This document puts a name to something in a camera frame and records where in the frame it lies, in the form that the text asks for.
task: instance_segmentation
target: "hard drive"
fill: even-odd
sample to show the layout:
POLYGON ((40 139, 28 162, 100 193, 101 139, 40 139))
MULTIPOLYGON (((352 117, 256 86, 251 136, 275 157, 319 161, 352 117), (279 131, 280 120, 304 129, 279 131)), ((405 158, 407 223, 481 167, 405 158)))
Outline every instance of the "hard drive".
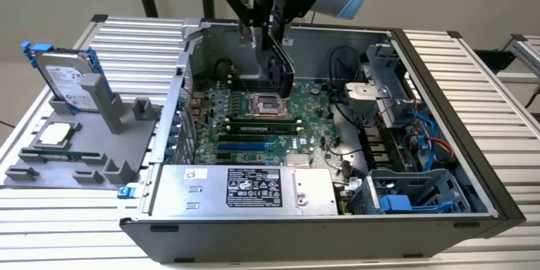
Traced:
MULTIPOLYGON (((65 101, 72 110, 97 112, 91 94, 81 88, 80 80, 88 73, 103 73, 95 50, 55 48, 51 44, 23 42, 23 53, 41 73, 57 101, 65 101)), ((113 93, 105 79, 105 88, 111 100, 113 93)))

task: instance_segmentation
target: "motherboard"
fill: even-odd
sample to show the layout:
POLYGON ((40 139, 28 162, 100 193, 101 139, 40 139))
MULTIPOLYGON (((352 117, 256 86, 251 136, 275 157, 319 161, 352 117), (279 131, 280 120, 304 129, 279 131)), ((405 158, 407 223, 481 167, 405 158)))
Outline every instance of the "motherboard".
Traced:
POLYGON ((195 164, 257 164, 332 168, 327 144, 336 137, 324 84, 297 80, 288 99, 232 90, 213 82, 195 93, 195 164))

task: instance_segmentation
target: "cpu socket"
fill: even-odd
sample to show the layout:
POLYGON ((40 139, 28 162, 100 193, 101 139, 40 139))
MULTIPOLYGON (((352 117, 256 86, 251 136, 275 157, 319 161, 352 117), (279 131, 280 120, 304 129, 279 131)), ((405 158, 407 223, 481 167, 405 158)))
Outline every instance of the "cpu socket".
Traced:
POLYGON ((288 118, 287 100, 276 93, 252 93, 247 95, 249 99, 249 116, 263 116, 265 118, 288 118))

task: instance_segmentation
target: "circuit board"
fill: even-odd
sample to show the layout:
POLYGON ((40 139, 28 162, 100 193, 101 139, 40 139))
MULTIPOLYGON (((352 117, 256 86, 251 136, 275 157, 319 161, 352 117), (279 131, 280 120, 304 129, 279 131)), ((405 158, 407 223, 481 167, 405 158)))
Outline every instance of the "circuit board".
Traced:
MULTIPOLYGON (((297 80, 291 97, 280 101, 279 106, 283 108, 280 111, 287 112, 283 119, 293 118, 301 121, 295 126, 296 135, 265 135, 264 151, 219 150, 220 136, 228 135, 224 127, 225 119, 228 117, 248 118, 253 115, 253 109, 249 109, 249 98, 253 98, 259 92, 232 92, 223 83, 215 82, 204 94, 199 94, 199 96, 207 96, 208 108, 200 111, 200 115, 205 115, 204 120, 196 120, 199 124, 195 163, 285 165, 288 154, 307 154, 311 167, 335 168, 337 160, 329 154, 325 155, 325 145, 321 144, 321 138, 328 144, 336 137, 336 128, 333 119, 328 116, 328 95, 320 87, 321 84, 311 80, 297 80)), ((269 95, 265 98, 272 99, 268 93, 260 93, 260 95, 269 95)))

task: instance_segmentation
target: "power supply label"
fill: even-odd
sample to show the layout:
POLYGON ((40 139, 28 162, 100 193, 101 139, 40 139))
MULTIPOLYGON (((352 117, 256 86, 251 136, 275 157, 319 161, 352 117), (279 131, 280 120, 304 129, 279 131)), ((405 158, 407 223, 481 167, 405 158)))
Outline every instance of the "power supply label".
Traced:
POLYGON ((228 169, 227 205, 283 207, 279 169, 228 169))

